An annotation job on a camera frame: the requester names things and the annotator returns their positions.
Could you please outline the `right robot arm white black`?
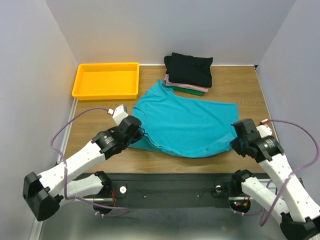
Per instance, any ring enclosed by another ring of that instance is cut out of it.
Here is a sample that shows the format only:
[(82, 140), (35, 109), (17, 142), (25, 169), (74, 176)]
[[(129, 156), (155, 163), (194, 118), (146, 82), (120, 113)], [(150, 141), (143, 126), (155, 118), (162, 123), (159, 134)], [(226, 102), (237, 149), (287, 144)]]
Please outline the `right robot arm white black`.
[(273, 217), (286, 239), (317, 240), (320, 238), (320, 206), (296, 176), (311, 164), (293, 170), (283, 147), (267, 125), (269, 122), (265, 119), (255, 125), (252, 119), (247, 118), (233, 123), (236, 138), (230, 146), (238, 155), (253, 158), (268, 174), (277, 193), (264, 186), (248, 170), (238, 170), (233, 174), (231, 192), (252, 197), (267, 211), (260, 221), (261, 226)]

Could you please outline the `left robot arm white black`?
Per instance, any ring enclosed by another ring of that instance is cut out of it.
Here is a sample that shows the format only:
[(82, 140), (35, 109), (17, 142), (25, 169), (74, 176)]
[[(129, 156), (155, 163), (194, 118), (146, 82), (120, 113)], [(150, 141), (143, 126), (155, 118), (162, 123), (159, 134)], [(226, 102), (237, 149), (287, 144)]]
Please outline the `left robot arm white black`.
[(40, 222), (53, 216), (71, 200), (83, 201), (90, 195), (115, 195), (112, 180), (98, 171), (78, 180), (91, 167), (121, 153), (130, 144), (139, 141), (144, 133), (141, 121), (128, 115), (117, 126), (100, 131), (81, 150), (55, 167), (39, 174), (24, 177), (22, 196)]

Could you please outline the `teal t shirt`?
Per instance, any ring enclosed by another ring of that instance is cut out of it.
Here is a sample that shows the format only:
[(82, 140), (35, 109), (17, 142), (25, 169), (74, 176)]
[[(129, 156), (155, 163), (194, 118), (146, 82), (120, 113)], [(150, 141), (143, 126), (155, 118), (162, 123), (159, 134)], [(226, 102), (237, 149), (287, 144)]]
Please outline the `teal t shirt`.
[(236, 137), (232, 124), (239, 120), (236, 103), (182, 97), (161, 79), (139, 98), (132, 114), (144, 136), (131, 148), (185, 158), (228, 152)]

